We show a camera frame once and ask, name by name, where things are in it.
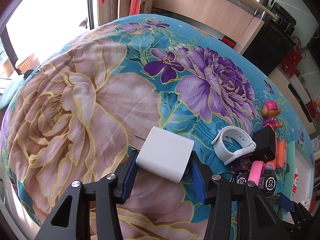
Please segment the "black wall charger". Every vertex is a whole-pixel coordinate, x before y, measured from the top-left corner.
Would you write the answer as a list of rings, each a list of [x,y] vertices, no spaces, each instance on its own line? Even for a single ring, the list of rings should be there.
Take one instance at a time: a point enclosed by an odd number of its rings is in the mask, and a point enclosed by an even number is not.
[[[250,156],[250,161],[263,161],[267,163],[276,158],[276,134],[271,126],[265,126],[253,133],[256,149]]]

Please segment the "black cabinet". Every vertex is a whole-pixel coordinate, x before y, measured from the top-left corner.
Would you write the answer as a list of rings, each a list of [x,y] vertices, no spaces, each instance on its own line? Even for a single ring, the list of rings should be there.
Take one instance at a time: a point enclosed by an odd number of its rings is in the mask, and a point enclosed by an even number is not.
[[[273,20],[266,20],[243,57],[269,76],[292,48],[291,38]]]

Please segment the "red white gift bag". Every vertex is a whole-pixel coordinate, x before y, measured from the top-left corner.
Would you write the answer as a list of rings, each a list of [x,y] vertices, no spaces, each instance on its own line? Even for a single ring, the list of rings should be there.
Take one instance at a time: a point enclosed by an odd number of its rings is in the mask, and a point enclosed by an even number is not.
[[[150,14],[153,0],[131,0],[129,15]]]

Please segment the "wooden curved shelf unit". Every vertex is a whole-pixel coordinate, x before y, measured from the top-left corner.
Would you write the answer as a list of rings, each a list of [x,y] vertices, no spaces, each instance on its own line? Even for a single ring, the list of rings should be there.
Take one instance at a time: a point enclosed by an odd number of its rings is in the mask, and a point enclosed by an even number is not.
[[[129,15],[131,0],[118,0],[118,17]],[[264,21],[228,0],[153,0],[155,8],[174,12],[207,25],[236,42],[243,54],[264,25]]]

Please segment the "pink helmet puppy toy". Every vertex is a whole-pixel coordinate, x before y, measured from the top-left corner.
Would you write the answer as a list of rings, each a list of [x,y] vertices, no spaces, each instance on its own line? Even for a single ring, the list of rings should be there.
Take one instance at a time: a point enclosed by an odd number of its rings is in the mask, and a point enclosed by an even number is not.
[[[265,118],[263,121],[263,127],[271,126],[273,130],[276,128],[282,128],[283,122],[277,121],[277,116],[280,114],[280,108],[273,100],[268,100],[264,103],[262,109],[262,115]]]

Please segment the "orange blue carrot knife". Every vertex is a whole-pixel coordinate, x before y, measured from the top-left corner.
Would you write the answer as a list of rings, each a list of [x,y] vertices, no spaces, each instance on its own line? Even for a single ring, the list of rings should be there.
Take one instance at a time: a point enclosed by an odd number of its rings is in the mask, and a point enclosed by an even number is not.
[[[286,171],[287,168],[287,142],[281,140],[277,142],[276,158],[269,161],[264,166],[264,171],[272,172],[276,170]]]

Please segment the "teal white tray box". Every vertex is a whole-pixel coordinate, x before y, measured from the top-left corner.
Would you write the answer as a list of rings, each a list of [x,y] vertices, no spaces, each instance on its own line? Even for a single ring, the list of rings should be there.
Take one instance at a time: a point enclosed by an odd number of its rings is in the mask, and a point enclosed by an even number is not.
[[[313,195],[314,159],[313,154],[307,154],[297,142],[287,145],[287,170],[284,177],[282,193],[296,203],[302,203],[309,211]],[[293,176],[298,168],[297,192],[292,196]]]

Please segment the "white smartwatch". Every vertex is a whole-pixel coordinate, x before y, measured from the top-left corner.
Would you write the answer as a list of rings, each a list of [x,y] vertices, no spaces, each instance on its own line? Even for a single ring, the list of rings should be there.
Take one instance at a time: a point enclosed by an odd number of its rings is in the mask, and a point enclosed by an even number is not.
[[[236,126],[222,128],[212,140],[211,145],[216,156],[225,166],[253,153],[257,147],[251,136]]]

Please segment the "gold black patterned lighter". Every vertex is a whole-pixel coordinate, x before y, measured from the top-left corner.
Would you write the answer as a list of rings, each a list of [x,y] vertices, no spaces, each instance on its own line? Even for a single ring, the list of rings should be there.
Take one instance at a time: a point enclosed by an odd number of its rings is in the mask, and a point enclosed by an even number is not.
[[[281,198],[281,196],[279,194],[271,194],[271,195],[266,196],[267,201],[271,205],[279,205],[280,204],[280,198]]]

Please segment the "floral blue tablecloth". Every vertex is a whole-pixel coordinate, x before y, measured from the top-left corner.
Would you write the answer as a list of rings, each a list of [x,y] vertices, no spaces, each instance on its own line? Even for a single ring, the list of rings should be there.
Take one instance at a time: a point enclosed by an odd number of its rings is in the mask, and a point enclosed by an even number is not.
[[[1,125],[1,156],[40,230],[73,181],[115,172],[154,126],[193,140],[200,162],[230,182],[250,172],[253,153],[225,166],[211,142],[226,126],[253,139],[268,100],[284,124],[276,146],[295,141],[313,154],[285,96],[242,55],[182,21],[127,16],[77,37],[23,81]],[[211,208],[195,193],[190,159],[179,183],[138,167],[116,207],[123,239],[204,239]]]

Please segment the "red white tube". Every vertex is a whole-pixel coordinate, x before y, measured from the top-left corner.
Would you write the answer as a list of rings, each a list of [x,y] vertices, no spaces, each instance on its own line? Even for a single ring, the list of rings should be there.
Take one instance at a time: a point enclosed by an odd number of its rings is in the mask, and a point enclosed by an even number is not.
[[[298,168],[296,167],[294,176],[293,176],[292,196],[296,194],[297,186],[298,186]]]

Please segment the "red handbag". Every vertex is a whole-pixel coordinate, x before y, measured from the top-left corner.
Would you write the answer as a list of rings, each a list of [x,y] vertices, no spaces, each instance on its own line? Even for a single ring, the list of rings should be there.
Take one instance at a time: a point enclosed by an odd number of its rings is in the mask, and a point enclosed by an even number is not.
[[[291,37],[291,40],[293,41],[293,47],[279,64],[280,68],[288,77],[292,77],[297,74],[297,65],[302,60],[300,52],[302,45],[301,40],[296,36]]]

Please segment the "white wall charger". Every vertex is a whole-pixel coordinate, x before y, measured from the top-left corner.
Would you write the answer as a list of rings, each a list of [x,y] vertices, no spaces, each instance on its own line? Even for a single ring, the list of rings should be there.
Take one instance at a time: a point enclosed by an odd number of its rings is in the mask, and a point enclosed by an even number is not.
[[[136,159],[139,168],[179,183],[193,150],[194,141],[154,126]]]

